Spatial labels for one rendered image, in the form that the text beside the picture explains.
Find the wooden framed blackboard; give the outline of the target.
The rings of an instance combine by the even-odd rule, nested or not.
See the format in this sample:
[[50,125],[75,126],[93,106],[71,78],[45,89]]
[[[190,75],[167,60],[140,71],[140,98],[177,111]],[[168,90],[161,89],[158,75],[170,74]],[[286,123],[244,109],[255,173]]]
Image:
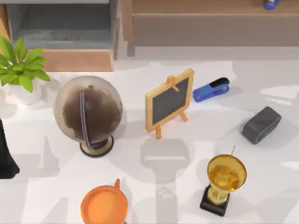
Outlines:
[[194,70],[189,68],[177,76],[169,75],[166,82],[145,94],[145,129],[162,137],[161,125],[177,115],[188,121],[185,110],[191,102]]

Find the brown globe on stand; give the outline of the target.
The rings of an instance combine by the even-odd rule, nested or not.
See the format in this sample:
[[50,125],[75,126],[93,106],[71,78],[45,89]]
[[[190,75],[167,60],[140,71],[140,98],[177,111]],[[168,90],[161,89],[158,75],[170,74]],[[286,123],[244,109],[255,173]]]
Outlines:
[[82,153],[97,158],[112,150],[123,107],[108,81],[97,76],[68,81],[58,90],[53,110],[59,129],[79,143]]

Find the blue and black stapler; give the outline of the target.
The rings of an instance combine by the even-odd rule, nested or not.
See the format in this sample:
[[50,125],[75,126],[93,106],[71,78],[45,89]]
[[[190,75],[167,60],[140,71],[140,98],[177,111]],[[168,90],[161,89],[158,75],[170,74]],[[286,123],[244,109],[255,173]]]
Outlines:
[[222,95],[229,90],[230,81],[226,77],[218,78],[192,92],[195,102],[200,102],[215,96]]

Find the wooden cupboard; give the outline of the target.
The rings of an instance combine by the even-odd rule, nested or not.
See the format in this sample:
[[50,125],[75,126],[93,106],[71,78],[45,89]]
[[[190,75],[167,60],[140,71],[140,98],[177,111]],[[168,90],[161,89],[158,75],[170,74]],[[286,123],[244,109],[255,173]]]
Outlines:
[[[112,71],[118,45],[118,16],[116,26],[112,49],[44,49],[41,55],[46,58],[43,63],[45,69],[47,71]],[[7,7],[2,2],[0,2],[0,34],[11,41]]]

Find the gold trophy on black base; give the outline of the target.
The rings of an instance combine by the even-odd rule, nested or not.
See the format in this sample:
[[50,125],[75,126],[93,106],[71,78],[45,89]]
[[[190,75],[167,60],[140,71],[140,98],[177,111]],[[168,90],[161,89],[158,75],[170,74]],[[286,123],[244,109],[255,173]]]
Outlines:
[[205,188],[199,207],[223,217],[226,213],[230,194],[238,190],[247,179],[247,170],[241,160],[230,154],[218,154],[207,165],[209,185]]

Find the orange trophy cup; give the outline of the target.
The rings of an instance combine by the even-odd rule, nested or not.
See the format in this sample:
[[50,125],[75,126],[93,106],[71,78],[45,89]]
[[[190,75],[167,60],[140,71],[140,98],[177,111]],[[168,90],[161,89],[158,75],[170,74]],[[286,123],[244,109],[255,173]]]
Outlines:
[[127,224],[128,200],[120,190],[120,180],[90,190],[82,200],[80,213],[85,224]]

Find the wooden open shelf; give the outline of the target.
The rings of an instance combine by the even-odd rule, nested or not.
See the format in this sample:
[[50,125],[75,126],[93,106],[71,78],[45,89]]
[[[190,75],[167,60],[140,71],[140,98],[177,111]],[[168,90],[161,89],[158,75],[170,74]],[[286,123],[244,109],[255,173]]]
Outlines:
[[120,0],[135,47],[299,47],[299,0]]

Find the dark grey rounded box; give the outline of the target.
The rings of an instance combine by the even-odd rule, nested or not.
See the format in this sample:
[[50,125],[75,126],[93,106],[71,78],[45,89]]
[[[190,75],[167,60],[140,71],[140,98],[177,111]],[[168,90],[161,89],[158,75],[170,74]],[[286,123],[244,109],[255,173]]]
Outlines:
[[281,119],[282,116],[279,113],[266,106],[245,123],[241,134],[256,145],[277,127]]

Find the green plant in white pot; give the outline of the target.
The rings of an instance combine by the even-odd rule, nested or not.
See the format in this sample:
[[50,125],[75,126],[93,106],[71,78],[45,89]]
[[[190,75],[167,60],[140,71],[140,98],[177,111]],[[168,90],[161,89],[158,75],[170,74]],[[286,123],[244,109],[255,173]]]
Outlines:
[[41,56],[44,49],[28,50],[23,37],[13,45],[0,35],[0,50],[0,85],[8,85],[24,105],[38,102],[42,96],[39,81],[50,81],[43,66],[46,58]]

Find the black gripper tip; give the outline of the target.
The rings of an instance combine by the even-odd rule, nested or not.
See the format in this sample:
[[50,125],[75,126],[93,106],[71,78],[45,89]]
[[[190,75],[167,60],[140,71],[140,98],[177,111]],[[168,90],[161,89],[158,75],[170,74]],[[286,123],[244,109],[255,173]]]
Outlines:
[[3,123],[0,119],[0,179],[13,179],[19,172],[20,169],[9,152]]

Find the small blue stapler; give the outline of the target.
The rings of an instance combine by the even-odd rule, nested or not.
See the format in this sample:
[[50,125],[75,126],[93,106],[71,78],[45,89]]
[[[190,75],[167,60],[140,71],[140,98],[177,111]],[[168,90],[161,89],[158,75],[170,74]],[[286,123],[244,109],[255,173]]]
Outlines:
[[264,0],[264,8],[267,10],[273,10],[279,2],[280,0]]

